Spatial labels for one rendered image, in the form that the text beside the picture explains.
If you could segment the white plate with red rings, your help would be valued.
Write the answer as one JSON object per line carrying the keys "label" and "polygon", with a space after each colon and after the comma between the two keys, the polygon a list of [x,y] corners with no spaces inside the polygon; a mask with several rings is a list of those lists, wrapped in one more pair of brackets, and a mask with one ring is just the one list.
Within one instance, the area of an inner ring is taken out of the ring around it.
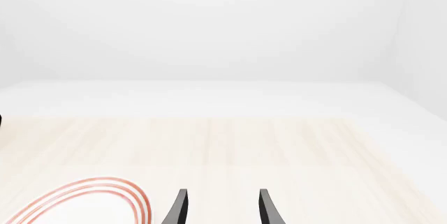
{"label": "white plate with red rings", "polygon": [[2,224],[153,224],[149,198],[118,177],[60,186],[27,203]]}

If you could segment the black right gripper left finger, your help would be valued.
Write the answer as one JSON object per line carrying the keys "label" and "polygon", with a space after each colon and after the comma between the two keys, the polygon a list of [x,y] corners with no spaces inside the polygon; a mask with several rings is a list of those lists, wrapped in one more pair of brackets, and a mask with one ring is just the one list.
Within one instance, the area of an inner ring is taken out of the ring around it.
{"label": "black right gripper left finger", "polygon": [[170,211],[167,213],[161,224],[186,224],[188,208],[188,191],[183,188],[179,190]]}

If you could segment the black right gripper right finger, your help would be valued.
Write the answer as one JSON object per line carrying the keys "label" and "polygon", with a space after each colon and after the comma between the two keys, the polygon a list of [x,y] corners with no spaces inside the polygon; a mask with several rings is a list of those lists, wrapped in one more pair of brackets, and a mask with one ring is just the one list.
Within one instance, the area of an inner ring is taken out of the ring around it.
{"label": "black right gripper right finger", "polygon": [[285,224],[267,189],[262,188],[259,191],[258,208],[261,224]]}

